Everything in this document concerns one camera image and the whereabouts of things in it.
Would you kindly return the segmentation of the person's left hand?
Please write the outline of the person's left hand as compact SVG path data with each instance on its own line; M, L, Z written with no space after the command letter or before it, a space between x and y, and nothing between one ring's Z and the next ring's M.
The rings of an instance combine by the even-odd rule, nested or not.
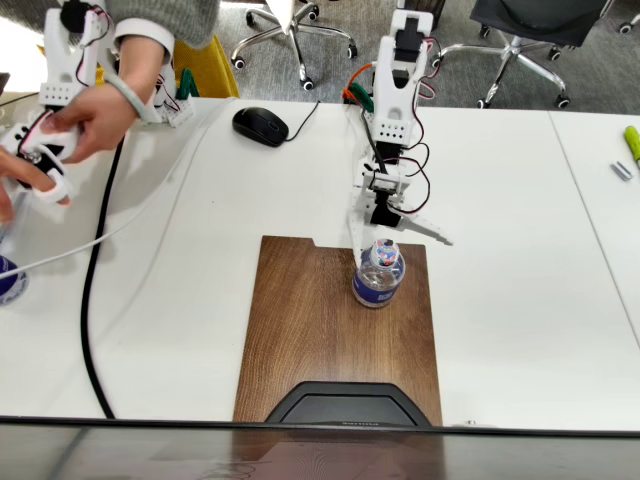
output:
M91 87L42 124L46 134L80 129L67 163L79 163L95 153L114 150L138 118L129 101L112 85Z

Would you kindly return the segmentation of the person's right hand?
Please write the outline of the person's right hand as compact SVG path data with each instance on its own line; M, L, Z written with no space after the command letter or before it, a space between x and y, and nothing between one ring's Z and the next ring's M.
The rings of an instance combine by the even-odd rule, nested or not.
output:
M41 192L55 187L55 182L50 177L29 162L10 154L4 148L1 148L1 178L22 181ZM10 223L15 217L12 201L4 185L1 185L0 216L2 224Z

